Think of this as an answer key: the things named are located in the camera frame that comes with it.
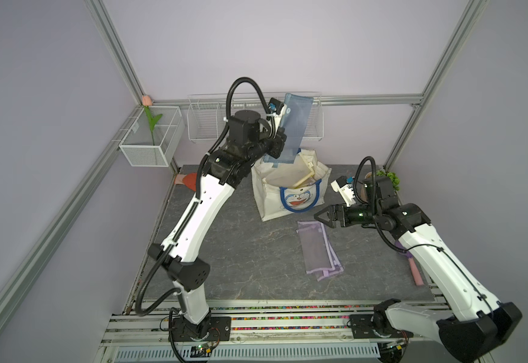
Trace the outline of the yellow mesh pouch bottom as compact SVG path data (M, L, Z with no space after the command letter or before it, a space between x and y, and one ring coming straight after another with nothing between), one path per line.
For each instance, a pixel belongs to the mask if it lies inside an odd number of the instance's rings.
M315 162L314 160L307 159L301 154L297 154L294 164L292 166L292 176L294 182L291 188L297 188L302 185L306 180L312 178L315 175Z

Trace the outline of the purple mesh pouch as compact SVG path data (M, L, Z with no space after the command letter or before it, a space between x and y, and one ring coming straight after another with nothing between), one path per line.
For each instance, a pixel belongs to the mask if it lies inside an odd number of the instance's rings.
M344 267L328 240L324 224L309 221L297 225L306 274L314 275L317 281L342 274Z

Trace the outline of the blue mesh pouch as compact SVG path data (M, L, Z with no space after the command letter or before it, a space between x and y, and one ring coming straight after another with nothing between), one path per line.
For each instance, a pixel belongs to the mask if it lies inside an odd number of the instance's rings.
M280 127L285 129L287 140L279 158L266 155L265 163L293 163L306 131L309 115L312 110L314 98L288 93L285 95L284 104L287 108L282 117Z

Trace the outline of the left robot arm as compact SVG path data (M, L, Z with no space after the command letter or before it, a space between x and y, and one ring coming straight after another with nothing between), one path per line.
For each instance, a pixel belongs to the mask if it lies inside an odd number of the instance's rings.
M265 111L264 115L253 110L232 112L233 96L242 84L253 86ZM256 161L265 155L274 159L281 156L287 136L280 123L287 109L276 98L266 100L258 84L250 77L240 77L232 83L226 95L226 125L199 164L194 197L164 241L148 249L155 264L143 279L136 295L137 316L149 315L167 297L175 295L189 334L195 339L209 334L211 311L204 283L210 265L199 258L200 247L218 212L241 181L250 174ZM159 269L166 271L173 287L144 308L143 298Z

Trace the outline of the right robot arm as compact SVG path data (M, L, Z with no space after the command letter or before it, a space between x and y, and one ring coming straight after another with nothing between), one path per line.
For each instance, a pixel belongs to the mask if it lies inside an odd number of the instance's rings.
M416 204L403 204L388 175L379 175L373 157L371 177L357 172L352 179L338 178L342 204L330 205L315 214L329 228L360 225L373 228L381 240L397 253L410 254L442 291L447 311L413 306L388 299L373 308L373 316L350 317L353 334L361 328L377 337L401 337L398 348L381 346L384 362L399 362L409 338L421 336L443 345L460 362L474 362L506 343L523 314L511 302L501 302L484 287L439 236L430 218Z

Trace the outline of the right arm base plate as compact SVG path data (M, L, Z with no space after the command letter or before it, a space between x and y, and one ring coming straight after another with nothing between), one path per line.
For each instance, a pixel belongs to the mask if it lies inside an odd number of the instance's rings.
M392 328L388 322L374 322L374 314L352 314L347 322L354 339L409 339L412 332Z

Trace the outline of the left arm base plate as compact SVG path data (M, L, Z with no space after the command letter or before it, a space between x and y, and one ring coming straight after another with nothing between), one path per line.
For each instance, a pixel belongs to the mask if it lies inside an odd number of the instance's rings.
M194 325L183 316L172 320L170 337L174 342L229 341L232 332L232 319L227 316L208 315L198 325Z

